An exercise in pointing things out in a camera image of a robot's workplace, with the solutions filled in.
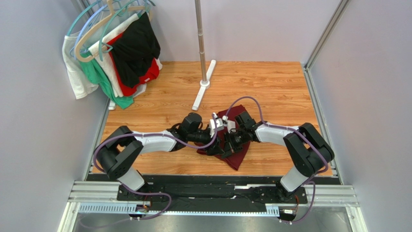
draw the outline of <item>wooden floor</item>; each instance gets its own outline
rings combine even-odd
[[[146,92],[135,103],[109,112],[105,139],[119,126],[139,132],[158,132],[179,123],[192,112],[199,89],[199,62],[165,62],[158,79],[148,83]],[[197,113],[207,125],[210,115],[227,109],[239,97],[255,97],[262,106],[264,119],[287,126],[318,123],[308,88],[298,62],[218,62]],[[259,120],[252,100],[240,102]],[[173,153],[140,155],[133,166],[143,174],[284,175],[293,163],[285,147],[251,143],[239,171],[211,156],[199,155],[192,148]]]

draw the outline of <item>gray floor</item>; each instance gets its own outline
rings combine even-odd
[[[301,208],[301,217],[306,208]],[[121,214],[79,215],[87,226],[101,226],[127,218]],[[301,223],[285,225],[277,218],[163,215],[148,221],[126,221],[104,229],[91,230],[76,225],[75,232],[351,232],[344,207],[313,208]]]

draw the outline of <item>green shirt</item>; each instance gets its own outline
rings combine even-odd
[[[90,52],[82,54],[82,57],[88,56],[91,56]],[[95,59],[92,59],[86,63],[80,62],[80,66],[82,67],[87,79],[93,84],[100,85],[103,92],[110,98],[110,100],[114,101],[116,105],[120,106],[122,109],[126,109],[133,104],[133,97],[115,97],[112,84]]]

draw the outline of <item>white wall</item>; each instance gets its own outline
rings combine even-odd
[[[353,0],[311,71],[370,232],[412,231],[412,1]]]
[[[61,56],[70,0],[0,3],[0,231],[56,231],[102,118],[101,91],[75,100]]]
[[[199,60],[194,0],[155,0],[161,60]],[[207,59],[306,62],[339,0],[202,0]]]

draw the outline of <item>clothing rack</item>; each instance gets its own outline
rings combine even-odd
[[[205,44],[203,40],[203,25],[202,25],[202,10],[200,6],[200,0],[194,0],[196,6],[196,19],[197,19],[197,35],[199,37],[199,54],[200,54],[200,65],[202,67],[202,80],[200,81],[200,89],[197,93],[196,99],[194,100],[192,110],[198,110],[200,102],[206,92],[206,89],[210,87],[210,78],[212,76],[213,70],[216,66],[216,60],[211,60],[209,68],[206,72],[206,58],[205,58]]]

